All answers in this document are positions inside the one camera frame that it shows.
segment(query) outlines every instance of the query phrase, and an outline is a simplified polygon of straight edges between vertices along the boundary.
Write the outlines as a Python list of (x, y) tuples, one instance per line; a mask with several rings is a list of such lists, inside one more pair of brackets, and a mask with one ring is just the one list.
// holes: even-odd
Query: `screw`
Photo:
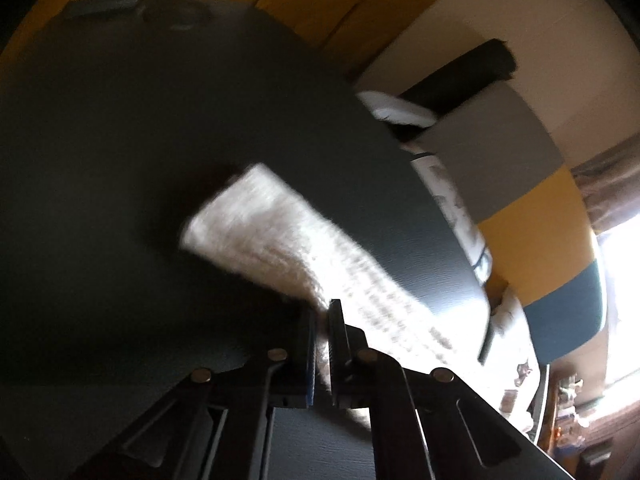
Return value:
[(431, 372), (431, 377), (439, 383), (450, 383), (455, 378), (455, 375), (448, 368), (436, 368)]
[(367, 365), (372, 365), (378, 360), (378, 352), (373, 348), (361, 348), (358, 350), (356, 357)]
[(267, 357), (277, 363), (284, 361), (288, 356), (289, 354), (284, 348), (272, 348), (267, 352)]
[(211, 380), (211, 370), (208, 368), (196, 368), (191, 372), (191, 381), (198, 384), (208, 383)]

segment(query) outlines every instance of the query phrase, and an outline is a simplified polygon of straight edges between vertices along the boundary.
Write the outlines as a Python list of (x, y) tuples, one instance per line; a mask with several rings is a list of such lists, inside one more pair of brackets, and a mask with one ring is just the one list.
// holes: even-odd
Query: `towel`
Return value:
[[(306, 300), (321, 320), (329, 302), (340, 299), (345, 323), (363, 329), (370, 347), (418, 372), (450, 368), (500, 407), (504, 389), (476, 359), (456, 352), (429, 309), (265, 165), (252, 166), (206, 203), (180, 243), (229, 272)], [(329, 383), (326, 338), (319, 368)]]

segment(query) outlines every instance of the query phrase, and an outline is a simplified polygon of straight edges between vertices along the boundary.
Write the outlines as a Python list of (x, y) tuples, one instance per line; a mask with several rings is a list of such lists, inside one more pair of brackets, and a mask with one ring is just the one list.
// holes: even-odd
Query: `curtain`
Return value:
[(640, 132), (572, 170), (596, 234), (640, 213)]

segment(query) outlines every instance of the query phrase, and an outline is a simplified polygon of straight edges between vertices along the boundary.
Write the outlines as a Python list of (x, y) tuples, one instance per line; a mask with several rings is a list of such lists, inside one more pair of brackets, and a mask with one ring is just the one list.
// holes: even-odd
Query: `white cloth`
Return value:
[[(230, 272), (322, 314), (342, 301), (345, 323), (366, 332), (372, 348), (405, 368), (450, 368), (496, 409), (504, 389), (468, 355), (456, 352), (435, 316), (403, 290), (356, 242), (258, 164), (194, 216), (181, 246)], [(326, 341), (321, 342), (326, 364)], [(328, 370), (321, 372), (328, 382)]]

